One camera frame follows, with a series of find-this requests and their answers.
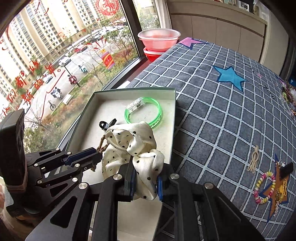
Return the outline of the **white low cabinet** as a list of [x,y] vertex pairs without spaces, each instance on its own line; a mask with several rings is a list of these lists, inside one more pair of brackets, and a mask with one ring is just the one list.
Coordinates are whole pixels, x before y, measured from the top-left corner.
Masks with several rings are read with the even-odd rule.
[[180,39],[192,37],[237,51],[255,61],[262,55],[267,22],[216,1],[167,1],[171,27]]

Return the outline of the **red paper window decoration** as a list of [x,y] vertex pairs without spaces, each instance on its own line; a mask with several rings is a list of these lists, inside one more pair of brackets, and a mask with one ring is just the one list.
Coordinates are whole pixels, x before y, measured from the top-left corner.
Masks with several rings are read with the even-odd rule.
[[113,16],[118,12],[118,0],[96,0],[95,6],[104,16]]

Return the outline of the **beige loop hair clip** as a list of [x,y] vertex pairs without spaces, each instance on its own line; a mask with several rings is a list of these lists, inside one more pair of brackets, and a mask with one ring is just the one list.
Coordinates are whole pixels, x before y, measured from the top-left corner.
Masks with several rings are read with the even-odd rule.
[[251,155],[251,160],[250,160],[250,163],[249,163],[249,166],[247,169],[248,172],[251,172],[252,174],[255,173],[258,160],[259,160],[259,146],[256,145],[256,147]]

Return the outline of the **pile of hair accessories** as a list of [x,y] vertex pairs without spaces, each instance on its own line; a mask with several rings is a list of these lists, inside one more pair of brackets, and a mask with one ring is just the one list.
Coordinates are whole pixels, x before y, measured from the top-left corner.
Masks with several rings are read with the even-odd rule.
[[289,114],[295,117],[295,82],[280,79],[283,99],[288,104]]

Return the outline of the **grey checked tablecloth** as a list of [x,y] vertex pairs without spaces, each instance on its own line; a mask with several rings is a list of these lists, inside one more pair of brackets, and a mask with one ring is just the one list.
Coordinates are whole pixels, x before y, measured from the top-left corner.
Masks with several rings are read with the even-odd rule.
[[[243,92],[217,82],[213,66],[234,68],[246,80]],[[290,175],[288,203],[267,222],[270,202],[255,203],[259,177],[274,171],[276,154],[295,163],[295,117],[283,99],[280,78],[258,62],[213,43],[193,49],[176,44],[143,70],[129,86],[176,90],[171,164],[191,182],[212,182],[247,217],[266,240],[276,240],[295,211],[295,173]],[[248,172],[259,146],[255,173]]]

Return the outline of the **pink star patch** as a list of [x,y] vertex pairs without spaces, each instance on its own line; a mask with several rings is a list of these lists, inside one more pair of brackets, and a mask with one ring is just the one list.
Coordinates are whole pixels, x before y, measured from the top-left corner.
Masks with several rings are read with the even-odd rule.
[[179,43],[181,45],[187,47],[190,50],[193,49],[193,46],[195,44],[207,44],[206,42],[203,42],[203,41],[200,41],[200,40],[197,40],[197,39],[194,39],[194,38],[190,38],[190,37],[186,37],[185,39],[182,39]]

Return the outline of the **pink plastic basin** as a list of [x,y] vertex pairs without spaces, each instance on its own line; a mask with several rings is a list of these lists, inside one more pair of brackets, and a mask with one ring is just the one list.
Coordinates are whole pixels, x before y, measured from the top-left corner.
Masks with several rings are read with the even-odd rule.
[[177,43],[181,34],[173,29],[155,28],[141,31],[137,36],[147,50],[165,52]]

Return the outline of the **black hair comb clip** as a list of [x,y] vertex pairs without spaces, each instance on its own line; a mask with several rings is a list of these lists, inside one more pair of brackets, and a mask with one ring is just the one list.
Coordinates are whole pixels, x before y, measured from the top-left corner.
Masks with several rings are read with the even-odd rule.
[[280,168],[280,180],[283,180],[293,172],[293,163],[290,162]]

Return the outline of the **blue star patch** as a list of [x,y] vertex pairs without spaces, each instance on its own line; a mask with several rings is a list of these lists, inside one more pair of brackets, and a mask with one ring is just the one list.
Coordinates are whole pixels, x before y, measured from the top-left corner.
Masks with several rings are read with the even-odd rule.
[[246,80],[241,76],[237,75],[232,66],[226,69],[219,68],[216,66],[213,66],[213,68],[219,73],[217,82],[229,82],[239,91],[243,92],[242,83],[246,82]]

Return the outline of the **pink star hair clip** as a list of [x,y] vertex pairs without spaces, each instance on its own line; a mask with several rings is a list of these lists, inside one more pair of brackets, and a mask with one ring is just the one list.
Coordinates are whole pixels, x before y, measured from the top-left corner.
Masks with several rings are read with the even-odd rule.
[[278,214],[278,209],[279,209],[279,206],[280,206],[280,203],[281,203],[281,200],[278,199],[275,201],[275,209],[274,209],[274,213],[273,213],[273,216],[276,217],[277,214]]

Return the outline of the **black hair claw clip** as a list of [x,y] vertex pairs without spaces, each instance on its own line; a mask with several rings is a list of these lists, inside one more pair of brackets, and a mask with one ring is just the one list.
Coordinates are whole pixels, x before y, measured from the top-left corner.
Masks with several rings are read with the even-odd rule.
[[107,123],[107,122],[105,122],[105,121],[100,121],[100,123],[99,123],[99,127],[100,127],[102,130],[106,131],[109,127],[115,125],[116,122],[117,122],[117,120],[116,120],[115,118],[114,118],[110,123]]

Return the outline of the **white jewelry box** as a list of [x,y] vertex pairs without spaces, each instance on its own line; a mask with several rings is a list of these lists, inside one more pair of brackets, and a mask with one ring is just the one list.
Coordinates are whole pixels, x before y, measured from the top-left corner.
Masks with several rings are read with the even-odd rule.
[[[153,129],[157,150],[165,156],[165,163],[171,161],[173,145],[176,91],[173,88],[125,88],[93,93],[74,128],[67,150],[73,154],[90,147],[97,148],[104,131],[100,121],[109,123],[116,119],[125,123],[125,108],[139,97],[157,100],[162,108],[162,119]],[[153,240],[161,214],[162,203],[137,199],[118,204],[118,240]]]

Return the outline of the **red plastic bucket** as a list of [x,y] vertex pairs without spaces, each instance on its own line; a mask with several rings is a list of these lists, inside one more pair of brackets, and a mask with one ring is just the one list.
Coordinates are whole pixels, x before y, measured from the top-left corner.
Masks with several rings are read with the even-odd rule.
[[165,52],[167,50],[168,49],[165,49],[165,51],[163,51],[163,52],[162,51],[152,51],[152,50],[149,50],[146,47],[144,47],[144,54],[150,62],[153,62],[156,59],[158,59],[158,57],[160,57],[162,54],[165,54]]

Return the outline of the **white polka dot scrunchie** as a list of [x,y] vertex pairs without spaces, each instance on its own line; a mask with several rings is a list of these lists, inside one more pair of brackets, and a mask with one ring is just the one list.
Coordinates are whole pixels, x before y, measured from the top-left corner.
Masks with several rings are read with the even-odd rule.
[[137,175],[134,200],[153,201],[165,156],[157,150],[152,128],[145,121],[114,125],[107,129],[105,138],[109,145],[102,157],[103,178],[117,174],[122,165],[132,161]]

